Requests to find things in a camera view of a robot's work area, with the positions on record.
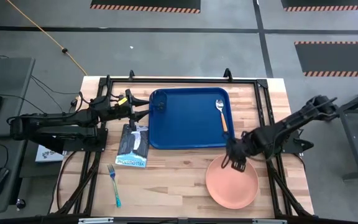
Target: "blue plastic tray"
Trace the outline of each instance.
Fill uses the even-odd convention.
[[[227,130],[233,137],[229,95],[222,88],[155,90],[150,96],[150,144],[156,149],[224,147],[227,136],[216,100],[223,100]]]

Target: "blue book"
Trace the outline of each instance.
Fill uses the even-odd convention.
[[[133,131],[129,124],[124,124],[116,164],[144,168],[147,164],[148,153],[148,127],[136,125],[136,131]]]

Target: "wooden tabletop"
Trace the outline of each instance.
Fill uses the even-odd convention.
[[[94,98],[100,77],[84,77],[81,91],[85,99]],[[288,116],[290,105],[281,78],[269,78],[268,88],[276,121]],[[254,88],[250,84],[194,84],[194,83],[115,83],[114,95],[124,94],[130,88],[139,99],[148,100],[150,94],[159,88],[193,88],[218,86],[230,96],[232,118],[236,137],[242,131],[251,131],[259,126]],[[148,105],[136,108],[146,110]],[[115,165],[122,125],[128,119],[109,121],[106,150],[102,153],[98,179],[94,193],[92,216],[94,217],[190,217],[190,218],[272,218],[273,207],[270,196],[266,164],[250,160],[259,179],[259,191],[249,206],[230,210],[217,204],[205,185],[206,169],[211,161],[225,153],[224,148],[193,150],[157,150],[150,148],[145,169]],[[147,125],[148,117],[140,121]],[[68,162],[60,184],[60,201],[63,204],[73,193],[80,179],[83,152],[78,152]],[[313,207],[302,163],[291,154],[283,154],[283,165],[288,188],[304,206],[313,213]],[[107,164],[116,170],[116,182],[122,207],[116,207],[112,181]],[[84,207],[88,187],[85,189]],[[278,190],[280,208],[284,212],[282,193]],[[51,212],[57,210],[54,200]]]

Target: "fork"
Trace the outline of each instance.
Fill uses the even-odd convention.
[[[116,177],[116,171],[114,171],[114,167],[111,164],[108,164],[107,168],[109,169],[110,177],[112,179],[112,183],[114,184],[114,192],[116,193],[117,208],[121,208],[121,201],[119,200],[117,185],[116,185],[116,181],[114,180],[114,178]]]

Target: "orange cable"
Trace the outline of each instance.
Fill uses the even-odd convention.
[[[33,20],[31,20],[28,16],[26,16],[18,7],[16,7],[10,0],[6,0],[9,2],[19,13],[21,13],[26,19],[28,19],[31,23],[33,23],[38,29],[40,29],[45,35],[47,35],[51,40],[53,40],[62,50],[65,49],[63,46],[61,46],[53,37],[51,37],[47,32],[45,32],[40,26],[38,26]],[[76,64],[78,68],[81,69],[81,71],[84,73],[85,76],[88,76],[87,72],[84,70],[84,68],[81,67],[81,65],[71,56],[67,51],[64,52],[64,54],[67,54],[71,61]]]

